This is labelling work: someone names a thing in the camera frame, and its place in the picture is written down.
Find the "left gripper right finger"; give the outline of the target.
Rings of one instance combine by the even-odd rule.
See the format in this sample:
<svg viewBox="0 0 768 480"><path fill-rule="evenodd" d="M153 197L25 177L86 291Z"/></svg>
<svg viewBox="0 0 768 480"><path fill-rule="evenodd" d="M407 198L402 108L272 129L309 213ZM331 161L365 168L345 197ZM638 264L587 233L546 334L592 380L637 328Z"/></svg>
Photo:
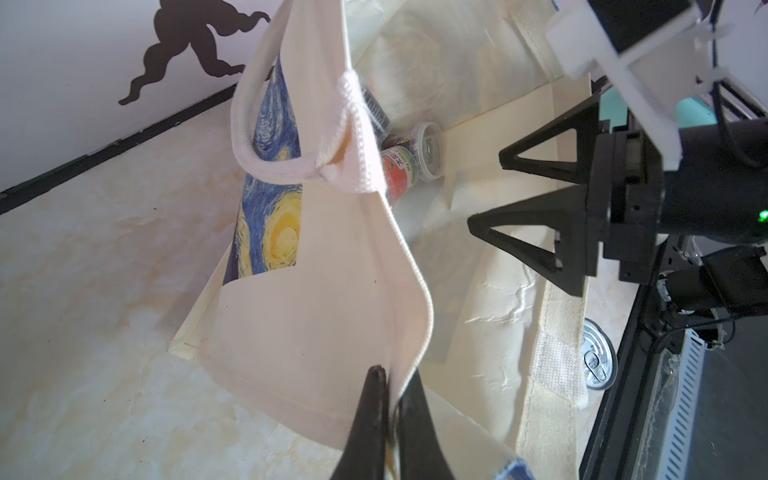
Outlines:
<svg viewBox="0 0 768 480"><path fill-rule="evenodd" d="M454 479L439 444L426 393L415 371L397 404L395 440L400 478Z"/></svg>

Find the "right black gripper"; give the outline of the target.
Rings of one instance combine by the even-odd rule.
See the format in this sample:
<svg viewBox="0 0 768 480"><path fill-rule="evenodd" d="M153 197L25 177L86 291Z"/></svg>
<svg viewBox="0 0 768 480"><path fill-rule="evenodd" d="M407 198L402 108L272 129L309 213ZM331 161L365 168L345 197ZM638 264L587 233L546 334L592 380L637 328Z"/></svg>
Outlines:
<svg viewBox="0 0 768 480"><path fill-rule="evenodd" d="M573 159L529 156L575 134ZM470 233L514 256L564 293L581 297L599 260L619 279L652 280L664 199L662 157L641 131L601 133L596 93L499 151L503 170L577 184L472 215ZM588 183L588 188L579 185Z"/></svg>

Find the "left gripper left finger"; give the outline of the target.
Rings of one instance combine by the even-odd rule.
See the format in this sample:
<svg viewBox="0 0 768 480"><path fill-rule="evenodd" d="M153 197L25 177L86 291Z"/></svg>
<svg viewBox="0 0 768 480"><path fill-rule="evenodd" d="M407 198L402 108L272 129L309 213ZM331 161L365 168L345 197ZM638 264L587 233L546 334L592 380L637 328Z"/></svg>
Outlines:
<svg viewBox="0 0 768 480"><path fill-rule="evenodd" d="M389 391L385 369L369 368L344 450L332 480L385 478Z"/></svg>

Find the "cream canvas tote bag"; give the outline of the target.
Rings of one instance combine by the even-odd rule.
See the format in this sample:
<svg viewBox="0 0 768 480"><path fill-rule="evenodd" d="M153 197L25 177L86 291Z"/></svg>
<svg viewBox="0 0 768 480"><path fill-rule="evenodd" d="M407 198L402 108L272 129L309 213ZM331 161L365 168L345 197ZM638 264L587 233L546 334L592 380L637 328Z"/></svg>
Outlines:
<svg viewBox="0 0 768 480"><path fill-rule="evenodd" d="M231 104L246 173L227 254L173 338L232 394L343 452L366 374L419 372L454 478L578 475L585 302L473 237L493 201L558 190L494 175L505 143L582 100L549 1L285 1ZM445 173L386 198L384 142L422 121Z"/></svg>

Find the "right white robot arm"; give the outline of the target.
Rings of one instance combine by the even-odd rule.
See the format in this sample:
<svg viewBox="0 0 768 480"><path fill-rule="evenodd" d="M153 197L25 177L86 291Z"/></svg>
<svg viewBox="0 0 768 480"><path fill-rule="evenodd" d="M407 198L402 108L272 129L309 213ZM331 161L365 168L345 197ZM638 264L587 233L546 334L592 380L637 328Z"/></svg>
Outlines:
<svg viewBox="0 0 768 480"><path fill-rule="evenodd" d="M750 164L737 160L719 127L686 128L682 159L667 170L636 120L610 129L592 96L501 150L503 169L560 180L564 188L470 217L475 237L513 255L568 294L580 295L600 258L622 281L650 284L657 239L703 236L726 253L667 283L678 308L724 307L758 315L767 304L761 244L767 238L767 122L730 125Z"/></svg>

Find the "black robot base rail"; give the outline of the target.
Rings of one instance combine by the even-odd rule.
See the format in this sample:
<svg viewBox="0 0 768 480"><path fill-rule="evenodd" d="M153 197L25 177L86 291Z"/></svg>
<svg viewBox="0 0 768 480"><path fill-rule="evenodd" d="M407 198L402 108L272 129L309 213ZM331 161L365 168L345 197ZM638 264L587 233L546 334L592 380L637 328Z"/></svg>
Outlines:
<svg viewBox="0 0 768 480"><path fill-rule="evenodd" d="M583 479L657 479L685 331L706 342L685 479L767 475L767 249L672 236L636 294Z"/></svg>

